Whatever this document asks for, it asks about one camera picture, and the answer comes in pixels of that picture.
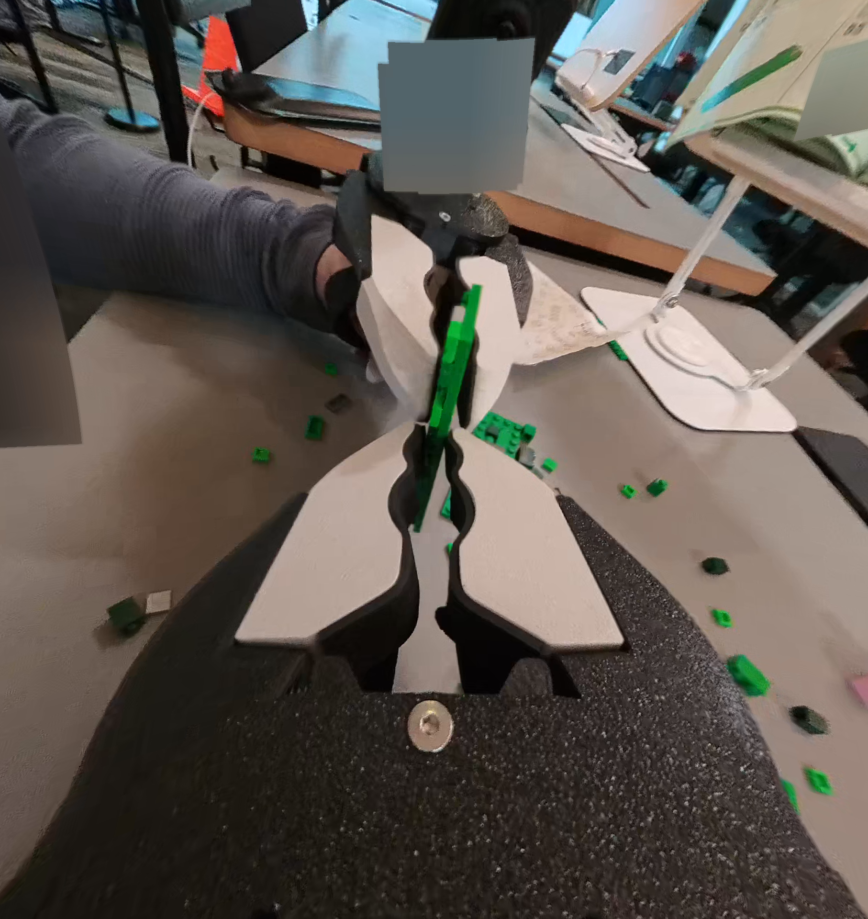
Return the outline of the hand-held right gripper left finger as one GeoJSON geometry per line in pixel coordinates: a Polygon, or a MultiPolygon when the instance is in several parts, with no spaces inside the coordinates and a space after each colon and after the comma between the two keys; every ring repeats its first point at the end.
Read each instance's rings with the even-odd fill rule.
{"type": "Polygon", "coordinates": [[[237,644],[344,659],[389,693],[414,632],[420,588],[410,532],[420,424],[403,424],[328,472],[302,500],[234,635],[237,644]]]}

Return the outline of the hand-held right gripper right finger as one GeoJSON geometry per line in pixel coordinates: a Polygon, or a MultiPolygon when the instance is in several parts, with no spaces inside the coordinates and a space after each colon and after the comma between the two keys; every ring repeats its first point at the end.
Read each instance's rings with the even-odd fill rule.
{"type": "Polygon", "coordinates": [[[451,484],[448,597],[437,610],[464,695],[497,695],[520,661],[577,695],[566,660],[623,652],[626,639],[555,492],[464,429],[445,448],[451,484]]]}

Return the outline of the green brick plate assembly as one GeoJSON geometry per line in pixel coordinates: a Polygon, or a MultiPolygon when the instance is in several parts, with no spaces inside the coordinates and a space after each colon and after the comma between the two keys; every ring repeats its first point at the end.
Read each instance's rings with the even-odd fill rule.
{"type": "Polygon", "coordinates": [[[417,483],[418,510],[414,521],[416,533],[421,530],[424,523],[444,447],[451,433],[463,381],[473,354],[475,324],[481,297],[481,285],[474,284],[463,293],[459,304],[453,307],[447,326],[427,424],[423,465],[417,483]]]}

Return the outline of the person's left forearm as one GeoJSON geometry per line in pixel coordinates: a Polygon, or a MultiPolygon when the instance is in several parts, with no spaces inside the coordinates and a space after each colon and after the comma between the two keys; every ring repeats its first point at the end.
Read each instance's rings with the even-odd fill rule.
{"type": "Polygon", "coordinates": [[[222,189],[189,167],[0,94],[0,127],[52,279],[271,313],[329,332],[316,263],[335,211],[222,189]]]}

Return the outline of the neighbouring desk with wooden edge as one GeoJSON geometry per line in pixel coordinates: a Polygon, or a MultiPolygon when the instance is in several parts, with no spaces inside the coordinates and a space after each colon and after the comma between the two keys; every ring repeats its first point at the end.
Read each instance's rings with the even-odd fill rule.
{"type": "MultiPolygon", "coordinates": [[[[427,32],[425,19],[398,7],[349,1],[258,71],[378,101],[378,65],[389,41],[419,41],[427,32]]],[[[226,133],[235,143],[339,175],[381,147],[375,133],[303,127],[236,107],[224,111],[226,133]]],[[[668,273],[707,226],[701,213],[654,176],[583,151],[534,100],[522,182],[492,196],[521,230],[668,273]]]]}

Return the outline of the grey desk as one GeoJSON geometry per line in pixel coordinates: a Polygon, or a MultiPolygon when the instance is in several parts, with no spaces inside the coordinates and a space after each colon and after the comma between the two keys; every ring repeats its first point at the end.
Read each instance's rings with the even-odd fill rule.
{"type": "MultiPolygon", "coordinates": [[[[294,493],[404,419],[382,387],[272,320],[113,295],[70,345],[83,442],[0,450],[0,893],[69,791],[107,704],[162,620],[120,639],[109,604],[182,599],[294,493]],[[353,406],[325,403],[347,393],[353,406]],[[321,441],[304,438],[310,415],[321,441]],[[254,463],[254,448],[271,461],[254,463]]],[[[574,498],[773,682],[751,708],[802,818],[868,914],[868,528],[791,435],[682,425],[606,349],[515,370],[498,410],[537,427],[574,498]],[[668,481],[657,497],[646,487],[668,481]],[[626,499],[620,488],[638,494],[626,499]],[[723,557],[710,576],[701,561],[723,557]],[[712,621],[727,610],[732,628],[712,621]],[[809,706],[830,724],[792,722],[809,706]],[[805,765],[827,773],[814,793],[805,765]]]]}

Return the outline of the person's left hand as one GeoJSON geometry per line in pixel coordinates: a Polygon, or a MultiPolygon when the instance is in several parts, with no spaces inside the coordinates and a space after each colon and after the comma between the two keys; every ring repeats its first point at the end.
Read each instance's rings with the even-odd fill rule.
{"type": "Polygon", "coordinates": [[[335,244],[326,247],[318,259],[314,282],[324,308],[326,330],[367,355],[369,346],[357,312],[359,273],[335,244]]]}

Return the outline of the printed paper sheet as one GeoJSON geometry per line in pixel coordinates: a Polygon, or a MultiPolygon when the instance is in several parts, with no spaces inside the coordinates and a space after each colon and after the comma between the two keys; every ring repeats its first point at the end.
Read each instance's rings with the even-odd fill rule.
{"type": "Polygon", "coordinates": [[[535,366],[611,342],[607,330],[581,301],[536,265],[530,263],[529,268],[532,295],[515,366],[535,366]]]}

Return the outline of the green brick cluster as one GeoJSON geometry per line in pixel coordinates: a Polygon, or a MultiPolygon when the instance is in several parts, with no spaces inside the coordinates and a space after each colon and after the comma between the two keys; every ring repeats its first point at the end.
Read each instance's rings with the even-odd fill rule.
{"type": "Polygon", "coordinates": [[[529,470],[534,470],[536,466],[536,454],[532,448],[536,433],[534,425],[515,422],[493,411],[473,431],[475,437],[529,470]]]}

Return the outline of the pale book stand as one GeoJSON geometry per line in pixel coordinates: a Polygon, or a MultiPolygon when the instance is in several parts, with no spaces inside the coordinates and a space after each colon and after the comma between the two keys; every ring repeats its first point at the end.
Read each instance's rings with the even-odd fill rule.
{"type": "Polygon", "coordinates": [[[635,140],[611,114],[623,90],[687,25],[702,1],[616,1],[589,29],[556,71],[554,85],[589,121],[585,130],[566,128],[589,155],[640,173],[635,140]]]}

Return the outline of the orange traffic cone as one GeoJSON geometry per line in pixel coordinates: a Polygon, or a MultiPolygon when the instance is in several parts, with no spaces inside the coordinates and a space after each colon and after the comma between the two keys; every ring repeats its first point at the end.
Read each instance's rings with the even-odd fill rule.
{"type": "Polygon", "coordinates": [[[200,69],[198,86],[182,85],[183,96],[195,104],[203,104],[204,112],[211,119],[223,120],[223,101],[212,90],[207,74],[222,72],[225,69],[236,71],[239,69],[239,60],[234,46],[234,40],[225,18],[210,16],[207,19],[207,31],[203,44],[203,56],[200,69]]]}

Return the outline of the open instruction booklet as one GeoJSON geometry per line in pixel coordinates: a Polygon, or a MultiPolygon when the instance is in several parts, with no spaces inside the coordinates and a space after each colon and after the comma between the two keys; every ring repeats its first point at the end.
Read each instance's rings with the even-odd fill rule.
{"type": "Polygon", "coordinates": [[[669,145],[745,129],[868,188],[868,1],[763,2],[717,51],[669,145]]]}

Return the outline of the black flat tablet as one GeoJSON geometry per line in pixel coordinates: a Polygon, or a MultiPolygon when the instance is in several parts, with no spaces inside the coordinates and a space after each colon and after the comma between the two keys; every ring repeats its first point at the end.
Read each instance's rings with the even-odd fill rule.
{"type": "Polygon", "coordinates": [[[798,427],[796,442],[868,527],[868,446],[852,435],[798,427]]]}

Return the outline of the black pole stand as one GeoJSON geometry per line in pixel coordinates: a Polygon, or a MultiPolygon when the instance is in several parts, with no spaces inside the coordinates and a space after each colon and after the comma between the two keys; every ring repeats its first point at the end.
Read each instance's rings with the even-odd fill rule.
{"type": "Polygon", "coordinates": [[[159,120],[142,110],[136,109],[133,104],[130,89],[127,84],[127,74],[122,65],[122,57],[111,26],[111,18],[105,1],[99,1],[98,7],[105,29],[108,46],[111,52],[111,63],[116,73],[117,81],[122,94],[122,106],[108,109],[105,114],[106,122],[117,130],[133,134],[153,134],[161,130],[159,120]]]}

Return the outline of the black metal post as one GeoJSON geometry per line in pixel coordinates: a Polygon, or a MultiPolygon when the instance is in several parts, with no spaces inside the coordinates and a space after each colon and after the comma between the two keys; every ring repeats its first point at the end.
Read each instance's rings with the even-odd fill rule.
{"type": "Polygon", "coordinates": [[[144,45],[171,161],[194,165],[189,147],[189,124],[175,51],[175,28],[188,23],[179,1],[136,1],[144,45]]]}

